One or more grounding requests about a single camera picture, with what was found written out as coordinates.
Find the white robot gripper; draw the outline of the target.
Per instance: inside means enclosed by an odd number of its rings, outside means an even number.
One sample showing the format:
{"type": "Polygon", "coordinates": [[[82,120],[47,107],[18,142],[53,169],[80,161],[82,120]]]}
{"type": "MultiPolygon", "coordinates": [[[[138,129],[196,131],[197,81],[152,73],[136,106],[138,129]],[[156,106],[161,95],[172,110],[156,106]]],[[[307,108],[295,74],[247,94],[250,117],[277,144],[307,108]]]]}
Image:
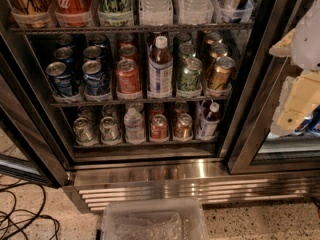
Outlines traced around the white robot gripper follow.
{"type": "Polygon", "coordinates": [[[280,41],[269,49],[275,57],[292,57],[304,69],[300,76],[287,76],[270,131],[278,136],[292,133],[320,105],[320,0],[280,41]]]}

